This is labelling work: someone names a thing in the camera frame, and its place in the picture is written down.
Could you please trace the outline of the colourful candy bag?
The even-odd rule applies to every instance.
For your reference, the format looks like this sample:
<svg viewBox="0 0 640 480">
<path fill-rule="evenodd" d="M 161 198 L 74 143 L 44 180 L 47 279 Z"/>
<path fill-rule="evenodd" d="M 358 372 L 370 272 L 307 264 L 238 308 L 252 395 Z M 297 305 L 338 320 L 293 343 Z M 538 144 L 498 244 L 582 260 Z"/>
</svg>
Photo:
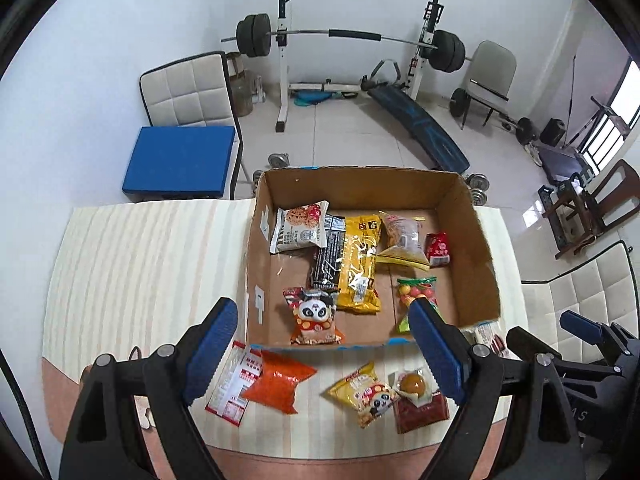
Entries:
<svg viewBox="0 0 640 480">
<path fill-rule="evenodd" d="M 400 319 L 397 329 L 401 334 L 410 332 L 408 309 L 416 299 L 425 299 L 436 311 L 439 311 L 436 296 L 436 276 L 427 278 L 398 278 L 397 295 L 406 313 Z"/>
</svg>

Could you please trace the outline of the yellow panda crisps bag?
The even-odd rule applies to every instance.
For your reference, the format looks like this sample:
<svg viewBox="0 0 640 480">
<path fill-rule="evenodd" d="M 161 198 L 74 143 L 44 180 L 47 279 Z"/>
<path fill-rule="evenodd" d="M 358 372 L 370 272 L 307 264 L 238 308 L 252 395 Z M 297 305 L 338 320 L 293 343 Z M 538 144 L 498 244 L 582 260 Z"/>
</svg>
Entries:
<svg viewBox="0 0 640 480">
<path fill-rule="evenodd" d="M 333 400 L 352 408 L 357 413 L 358 425 L 362 429 L 384 415 L 399 400 L 395 389 L 378 377 L 373 362 L 343 377 L 326 393 Z"/>
</svg>

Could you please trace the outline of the yellow clear snack bag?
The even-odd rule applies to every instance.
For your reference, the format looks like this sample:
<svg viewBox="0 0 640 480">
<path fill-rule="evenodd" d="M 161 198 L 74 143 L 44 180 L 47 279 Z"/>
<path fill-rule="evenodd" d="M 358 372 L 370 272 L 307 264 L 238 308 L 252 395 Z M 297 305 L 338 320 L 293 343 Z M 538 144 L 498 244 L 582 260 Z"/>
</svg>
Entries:
<svg viewBox="0 0 640 480">
<path fill-rule="evenodd" d="M 423 233 L 426 218 L 381 212 L 381 220 L 386 233 L 386 247 L 376 256 L 376 262 L 430 270 L 425 255 L 426 235 Z"/>
</svg>

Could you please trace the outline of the orange snack packet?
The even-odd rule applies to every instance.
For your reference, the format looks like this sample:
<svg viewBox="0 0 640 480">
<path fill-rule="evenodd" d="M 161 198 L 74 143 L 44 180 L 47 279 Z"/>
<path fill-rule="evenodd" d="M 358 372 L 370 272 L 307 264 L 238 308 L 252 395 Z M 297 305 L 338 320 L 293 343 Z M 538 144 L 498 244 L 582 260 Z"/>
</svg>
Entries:
<svg viewBox="0 0 640 480">
<path fill-rule="evenodd" d="M 281 353 L 262 350 L 262 371 L 242 397 L 274 408 L 285 415 L 295 415 L 297 386 L 317 374 L 317 370 Z"/>
</svg>

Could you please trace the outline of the yellow black noodle packet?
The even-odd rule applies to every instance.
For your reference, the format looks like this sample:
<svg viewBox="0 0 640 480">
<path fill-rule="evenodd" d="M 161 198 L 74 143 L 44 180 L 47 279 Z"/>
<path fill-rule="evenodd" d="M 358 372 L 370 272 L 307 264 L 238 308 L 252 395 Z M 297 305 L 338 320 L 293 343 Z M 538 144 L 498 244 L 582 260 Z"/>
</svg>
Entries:
<svg viewBox="0 0 640 480">
<path fill-rule="evenodd" d="M 328 214 L 326 248 L 318 248 L 309 275 L 315 289 L 337 291 L 338 310 L 377 314 L 381 300 L 375 290 L 375 265 L 381 238 L 377 214 L 341 217 Z"/>
</svg>

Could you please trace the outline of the orange panda snack bag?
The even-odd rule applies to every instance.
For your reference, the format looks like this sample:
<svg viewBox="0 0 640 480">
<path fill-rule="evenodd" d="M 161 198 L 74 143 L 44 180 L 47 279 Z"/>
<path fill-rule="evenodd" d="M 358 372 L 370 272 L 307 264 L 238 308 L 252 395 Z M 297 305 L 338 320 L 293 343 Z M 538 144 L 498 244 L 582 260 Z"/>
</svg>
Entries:
<svg viewBox="0 0 640 480">
<path fill-rule="evenodd" d="M 344 335 L 337 328 L 337 291 L 292 287 L 285 289 L 283 297 L 291 309 L 294 330 L 291 344 L 320 346 L 340 344 Z"/>
</svg>

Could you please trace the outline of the white cookie packet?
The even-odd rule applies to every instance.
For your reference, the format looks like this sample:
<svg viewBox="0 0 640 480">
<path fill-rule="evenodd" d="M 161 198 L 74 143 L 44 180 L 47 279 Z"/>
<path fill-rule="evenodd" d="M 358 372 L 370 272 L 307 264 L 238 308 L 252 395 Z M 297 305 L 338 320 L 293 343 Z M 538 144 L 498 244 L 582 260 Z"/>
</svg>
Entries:
<svg viewBox="0 0 640 480">
<path fill-rule="evenodd" d="M 282 254 L 311 247 L 326 248 L 327 200 L 291 209 L 279 208 L 270 242 L 270 254 Z"/>
</svg>

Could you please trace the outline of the white quilted chair right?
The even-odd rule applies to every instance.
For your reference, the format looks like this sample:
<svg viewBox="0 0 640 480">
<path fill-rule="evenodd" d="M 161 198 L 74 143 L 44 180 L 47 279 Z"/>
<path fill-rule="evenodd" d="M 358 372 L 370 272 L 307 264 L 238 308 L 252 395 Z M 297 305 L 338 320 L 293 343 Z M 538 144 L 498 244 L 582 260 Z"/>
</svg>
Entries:
<svg viewBox="0 0 640 480">
<path fill-rule="evenodd" d="M 525 281 L 522 289 L 528 330 L 569 361 L 594 363 L 602 354 L 562 329 L 560 317 L 565 311 L 639 333 L 638 286 L 622 240 L 551 280 Z"/>
</svg>

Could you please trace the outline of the chrome dumbbell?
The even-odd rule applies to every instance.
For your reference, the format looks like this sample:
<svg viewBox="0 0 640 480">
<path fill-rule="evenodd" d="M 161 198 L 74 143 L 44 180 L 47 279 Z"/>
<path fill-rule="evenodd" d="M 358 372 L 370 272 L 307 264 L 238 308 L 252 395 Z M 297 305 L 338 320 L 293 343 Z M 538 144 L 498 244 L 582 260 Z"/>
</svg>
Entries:
<svg viewBox="0 0 640 480">
<path fill-rule="evenodd" d="M 266 170 L 282 169 L 288 168 L 288 166 L 290 166 L 290 158 L 288 157 L 288 153 L 272 153 L 268 156 L 267 162 L 268 164 L 265 169 L 258 169 L 254 171 L 253 188 L 257 188 L 259 179 Z"/>
<path fill-rule="evenodd" d="M 487 191 L 490 187 L 488 177 L 484 174 L 469 174 L 465 183 L 470 189 L 472 203 L 475 206 L 485 206 L 488 201 Z"/>
</svg>

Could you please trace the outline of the black floor speaker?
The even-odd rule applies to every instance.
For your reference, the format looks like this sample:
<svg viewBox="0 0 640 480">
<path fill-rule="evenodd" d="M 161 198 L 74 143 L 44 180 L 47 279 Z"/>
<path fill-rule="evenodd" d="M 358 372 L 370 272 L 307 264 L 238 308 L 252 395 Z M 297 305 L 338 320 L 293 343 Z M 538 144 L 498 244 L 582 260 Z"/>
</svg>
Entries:
<svg viewBox="0 0 640 480">
<path fill-rule="evenodd" d="M 539 141 L 549 146 L 557 146 L 566 133 L 565 122 L 560 118 L 550 118 L 547 125 L 541 130 Z"/>
</svg>

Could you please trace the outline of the small barbell on floor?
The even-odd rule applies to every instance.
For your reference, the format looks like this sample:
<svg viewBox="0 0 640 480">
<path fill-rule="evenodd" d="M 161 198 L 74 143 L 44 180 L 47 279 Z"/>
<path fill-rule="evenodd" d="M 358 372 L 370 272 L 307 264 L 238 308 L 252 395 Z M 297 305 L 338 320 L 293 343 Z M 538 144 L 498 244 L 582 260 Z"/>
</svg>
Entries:
<svg viewBox="0 0 640 480">
<path fill-rule="evenodd" d="M 537 129 L 528 117 L 521 117 L 517 122 L 506 114 L 499 114 L 499 122 L 506 131 L 511 131 L 521 146 L 531 144 L 538 136 Z"/>
</svg>

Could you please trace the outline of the grey padded chair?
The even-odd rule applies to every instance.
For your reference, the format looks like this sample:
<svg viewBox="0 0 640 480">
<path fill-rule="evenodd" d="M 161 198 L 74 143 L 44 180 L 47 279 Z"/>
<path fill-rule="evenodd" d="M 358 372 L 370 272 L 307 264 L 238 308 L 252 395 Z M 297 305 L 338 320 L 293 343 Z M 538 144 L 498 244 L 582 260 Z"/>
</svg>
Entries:
<svg viewBox="0 0 640 480">
<path fill-rule="evenodd" d="M 470 58 L 462 86 L 454 90 L 449 100 L 450 114 L 460 120 L 461 129 L 473 102 L 487 108 L 484 126 L 493 114 L 498 116 L 506 130 L 515 125 L 506 106 L 517 67 L 516 57 L 509 49 L 491 40 L 480 42 Z"/>
</svg>

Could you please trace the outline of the blue seat cushion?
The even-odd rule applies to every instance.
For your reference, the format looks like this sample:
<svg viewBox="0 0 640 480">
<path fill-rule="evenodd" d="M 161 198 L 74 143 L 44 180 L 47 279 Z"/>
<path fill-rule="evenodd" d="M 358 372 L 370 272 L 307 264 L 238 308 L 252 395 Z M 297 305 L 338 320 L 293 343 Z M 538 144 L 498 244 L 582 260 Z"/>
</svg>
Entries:
<svg viewBox="0 0 640 480">
<path fill-rule="evenodd" d="M 221 198 L 234 144 L 232 126 L 143 127 L 122 192 L 142 200 Z"/>
</svg>

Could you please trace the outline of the white quilted chair back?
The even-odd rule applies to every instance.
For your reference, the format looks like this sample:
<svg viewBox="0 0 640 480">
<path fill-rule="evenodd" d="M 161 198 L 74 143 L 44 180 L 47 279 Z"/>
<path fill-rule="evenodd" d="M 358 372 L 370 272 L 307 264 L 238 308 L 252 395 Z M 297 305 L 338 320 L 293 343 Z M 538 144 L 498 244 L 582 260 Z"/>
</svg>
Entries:
<svg viewBox="0 0 640 480">
<path fill-rule="evenodd" d="M 215 127 L 234 129 L 230 169 L 222 197 L 234 200 L 239 177 L 247 177 L 244 139 L 233 104 L 231 78 L 238 72 L 230 55 L 212 51 L 180 58 L 139 77 L 146 117 L 152 127 Z"/>
</svg>

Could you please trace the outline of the clear water jug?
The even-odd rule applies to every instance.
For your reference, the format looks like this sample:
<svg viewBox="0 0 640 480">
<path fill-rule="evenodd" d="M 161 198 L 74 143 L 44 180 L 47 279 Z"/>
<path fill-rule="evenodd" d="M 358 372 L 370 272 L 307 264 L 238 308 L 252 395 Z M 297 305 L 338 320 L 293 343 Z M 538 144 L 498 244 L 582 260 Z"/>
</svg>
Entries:
<svg viewBox="0 0 640 480">
<path fill-rule="evenodd" d="M 226 58 L 233 107 L 239 117 L 244 117 L 266 100 L 262 77 L 245 67 L 240 52 L 229 52 Z"/>
</svg>

